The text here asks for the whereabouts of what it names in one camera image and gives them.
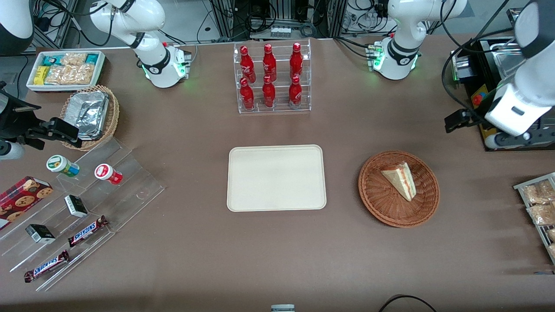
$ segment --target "red button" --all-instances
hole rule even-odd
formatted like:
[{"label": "red button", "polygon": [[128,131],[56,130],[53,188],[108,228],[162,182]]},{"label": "red button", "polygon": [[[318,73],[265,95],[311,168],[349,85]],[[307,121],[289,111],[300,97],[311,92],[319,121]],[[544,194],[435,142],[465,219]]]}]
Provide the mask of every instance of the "red button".
[{"label": "red button", "polygon": [[480,103],[482,103],[482,99],[483,99],[483,96],[482,96],[481,94],[475,95],[475,96],[472,98],[472,103],[473,103],[474,105],[480,105]]}]

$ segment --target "aluminum foil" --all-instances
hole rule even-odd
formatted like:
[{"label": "aluminum foil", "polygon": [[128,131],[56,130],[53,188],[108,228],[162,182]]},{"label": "aluminum foil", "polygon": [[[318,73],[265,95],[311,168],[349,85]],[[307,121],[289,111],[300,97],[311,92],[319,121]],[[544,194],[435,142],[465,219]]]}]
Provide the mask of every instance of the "aluminum foil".
[{"label": "aluminum foil", "polygon": [[83,92],[69,99],[64,120],[79,128],[81,140],[98,140],[106,119],[110,96],[102,91]]}]

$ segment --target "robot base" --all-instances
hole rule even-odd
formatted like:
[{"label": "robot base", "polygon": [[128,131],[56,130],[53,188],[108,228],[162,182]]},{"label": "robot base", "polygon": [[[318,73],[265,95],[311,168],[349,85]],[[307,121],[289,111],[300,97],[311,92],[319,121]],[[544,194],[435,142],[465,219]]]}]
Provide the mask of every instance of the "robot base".
[{"label": "robot base", "polygon": [[368,48],[366,49],[366,55],[368,57],[376,58],[368,60],[368,69],[371,72],[379,72],[387,79],[400,80],[407,77],[408,73],[414,69],[418,55],[415,56],[412,64],[401,66],[397,64],[397,61],[394,60],[387,51],[387,45],[390,41],[391,38],[385,38],[382,41],[376,41],[374,43],[374,50],[369,50]]},{"label": "robot base", "polygon": [[143,66],[146,77],[158,88],[169,88],[182,79],[189,78],[191,55],[175,47],[166,47],[170,52],[170,62],[159,74],[149,73]]}]

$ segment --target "snickers bar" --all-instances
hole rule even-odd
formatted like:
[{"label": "snickers bar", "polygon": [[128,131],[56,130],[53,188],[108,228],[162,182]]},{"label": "snickers bar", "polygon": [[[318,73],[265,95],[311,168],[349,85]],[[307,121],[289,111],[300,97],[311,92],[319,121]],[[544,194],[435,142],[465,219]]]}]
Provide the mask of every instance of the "snickers bar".
[{"label": "snickers bar", "polygon": [[69,254],[67,250],[62,251],[56,258],[46,262],[45,264],[39,266],[38,268],[25,272],[25,283],[30,283],[41,276],[43,273],[53,269],[60,263],[69,262]]},{"label": "snickers bar", "polygon": [[80,242],[86,240],[89,236],[93,235],[94,232],[99,230],[101,227],[108,224],[106,217],[102,216],[96,219],[93,223],[91,223],[88,227],[82,229],[79,233],[75,234],[72,238],[68,238],[69,247],[74,247],[75,245],[79,244]]}]

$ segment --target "woven basket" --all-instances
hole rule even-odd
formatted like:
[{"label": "woven basket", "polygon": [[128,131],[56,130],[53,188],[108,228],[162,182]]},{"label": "woven basket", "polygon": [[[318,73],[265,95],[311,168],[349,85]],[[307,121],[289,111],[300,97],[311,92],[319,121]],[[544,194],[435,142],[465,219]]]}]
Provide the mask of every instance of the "woven basket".
[{"label": "woven basket", "polygon": [[[103,85],[95,85],[94,87],[89,87],[86,89],[79,90],[75,94],[83,93],[83,92],[93,92],[93,91],[106,92],[110,96],[110,101],[108,103],[108,111],[106,112],[106,121],[104,122],[104,129],[102,131],[102,136],[100,137],[100,139],[96,141],[83,141],[83,144],[81,145],[80,148],[74,147],[66,142],[62,142],[62,144],[64,144],[64,146],[67,148],[78,149],[78,150],[87,152],[93,149],[93,147],[95,147],[96,145],[112,137],[116,127],[118,126],[119,103],[118,103],[118,99],[115,98],[114,93],[112,93],[110,89],[106,88]],[[60,114],[60,118],[62,119],[65,117],[65,110],[68,108],[68,103],[69,103],[69,98],[67,99],[64,107],[62,108],[62,112]]]},{"label": "woven basket", "polygon": [[[381,174],[386,166],[407,162],[416,186],[409,202]],[[436,176],[418,157],[400,150],[389,150],[366,161],[359,175],[359,193],[364,205],[380,221],[398,228],[411,228],[428,221],[440,202]]]}]

